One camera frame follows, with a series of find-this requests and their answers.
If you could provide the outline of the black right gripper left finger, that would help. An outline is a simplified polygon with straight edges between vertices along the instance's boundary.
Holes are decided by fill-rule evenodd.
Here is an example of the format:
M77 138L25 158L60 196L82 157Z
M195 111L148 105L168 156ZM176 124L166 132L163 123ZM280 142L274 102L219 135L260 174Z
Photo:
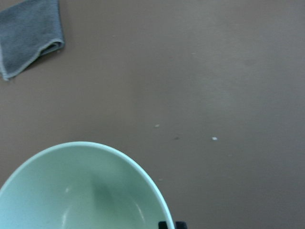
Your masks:
M160 221L158 223L158 229L167 229L167 223L166 221Z

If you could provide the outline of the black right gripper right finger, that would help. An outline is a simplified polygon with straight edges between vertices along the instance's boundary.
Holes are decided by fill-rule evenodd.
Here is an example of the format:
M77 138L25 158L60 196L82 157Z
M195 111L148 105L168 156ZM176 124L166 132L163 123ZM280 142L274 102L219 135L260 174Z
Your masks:
M187 224L184 221L176 221L175 228L176 229L187 229Z

